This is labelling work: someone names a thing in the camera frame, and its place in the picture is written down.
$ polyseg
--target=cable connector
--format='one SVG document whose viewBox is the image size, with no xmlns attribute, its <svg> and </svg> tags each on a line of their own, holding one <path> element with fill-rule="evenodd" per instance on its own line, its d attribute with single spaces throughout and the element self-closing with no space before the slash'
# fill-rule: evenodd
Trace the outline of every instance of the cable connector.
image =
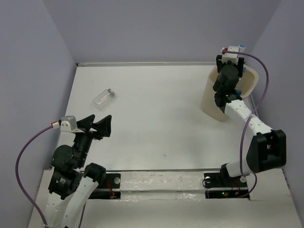
<svg viewBox="0 0 304 228">
<path fill-rule="evenodd" d="M 58 128 L 60 128 L 60 123 L 58 121 L 55 121 L 55 122 L 52 123 L 52 126 L 53 126 L 54 130 L 58 129 Z"/>
</svg>

